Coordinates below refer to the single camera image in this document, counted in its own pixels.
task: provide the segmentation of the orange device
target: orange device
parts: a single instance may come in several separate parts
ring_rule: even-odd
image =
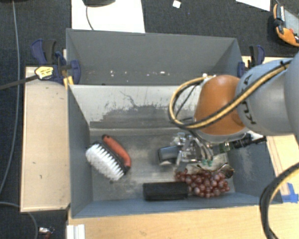
[[[284,6],[274,6],[275,31],[280,39],[299,47],[299,18]]]

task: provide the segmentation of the black eraser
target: black eraser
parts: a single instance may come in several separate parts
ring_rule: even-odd
[[[188,196],[184,182],[154,182],[143,184],[143,196],[147,201],[180,200]]]

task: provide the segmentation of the yellow cable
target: yellow cable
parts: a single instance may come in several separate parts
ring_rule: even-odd
[[[74,85],[72,76],[68,76],[68,82],[70,85]]]
[[[218,120],[219,118],[225,116],[227,113],[229,113],[232,109],[234,109],[235,107],[237,107],[242,101],[244,101],[247,97],[249,97],[259,86],[261,86],[264,82],[266,82],[267,80],[271,79],[272,77],[274,77],[275,75],[281,73],[282,71],[284,71],[286,68],[288,67],[287,65],[281,66],[279,68],[277,68],[276,70],[272,71],[271,73],[265,75],[264,77],[260,78],[254,85],[252,85],[246,92],[244,92],[235,102],[233,102],[231,105],[229,105],[226,109],[224,109],[223,111],[217,113],[215,116],[209,118],[209,119],[205,119],[201,122],[198,122],[196,124],[193,125],[187,125],[185,126],[187,129],[196,129],[196,128],[200,128],[200,127],[204,127],[208,124],[213,123],[214,121]],[[206,78],[210,78],[211,76],[206,76],[206,77],[200,77],[200,78],[196,78],[193,80],[190,80],[188,82],[183,83],[182,85],[180,85],[177,90],[173,93],[170,103],[169,103],[169,114],[171,119],[173,120],[173,122],[175,124],[178,125],[184,125],[184,123],[182,123],[181,121],[179,121],[174,114],[173,111],[173,102],[175,100],[175,97],[177,96],[178,92],[193,83],[197,83],[200,81],[203,81]]]

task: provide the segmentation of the red grapes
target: red grapes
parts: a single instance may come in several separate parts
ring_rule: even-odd
[[[221,193],[230,191],[226,177],[222,172],[212,173],[202,170],[189,174],[187,169],[175,174],[176,181],[185,182],[188,185],[189,194],[199,197],[218,197]]]

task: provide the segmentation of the black power cord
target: black power cord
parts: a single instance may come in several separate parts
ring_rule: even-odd
[[[275,197],[280,187],[286,183],[290,178],[294,177],[299,173],[299,163],[291,166],[274,179],[263,191],[260,201],[259,208],[261,212],[261,222],[263,230],[267,239],[278,239],[276,234],[272,231],[269,225],[269,205],[272,199]]]
[[[175,116],[177,117],[177,115],[179,114],[179,112],[181,111],[181,109],[183,108],[183,106],[185,105],[185,103],[188,101],[189,97],[191,96],[191,94],[193,93],[193,91],[195,90],[195,88],[199,85],[199,83],[195,83],[193,84],[192,89],[190,90],[190,92],[188,93],[187,97],[185,98],[185,100],[181,103],[181,105],[179,106]]]
[[[21,79],[21,80],[15,81],[15,82],[10,82],[8,84],[0,85],[0,91],[11,88],[11,87],[19,86],[20,84],[24,84],[24,83],[34,81],[34,80],[37,80],[37,79],[38,79],[38,77],[36,75],[33,75],[33,76],[30,76],[30,77],[25,78],[25,79]]]
[[[2,202],[2,201],[0,201],[0,205],[1,205],[1,206],[15,207],[15,208],[18,208],[18,209],[20,208],[19,205],[16,205],[16,204],[13,204],[13,203],[9,203],[9,202]],[[38,234],[39,234],[39,233],[38,233],[38,224],[37,224],[37,222],[36,222],[34,216],[33,216],[31,213],[26,212],[26,214],[28,214],[28,215],[30,216],[30,218],[32,219],[32,221],[33,221],[34,228],[35,228],[35,236],[34,236],[34,239],[37,239]]]
[[[86,10],[85,10],[85,14],[86,14],[86,19],[89,23],[89,26],[92,30],[94,30],[93,26],[91,25],[90,19],[89,19],[89,15],[88,15],[88,6],[86,6]]]

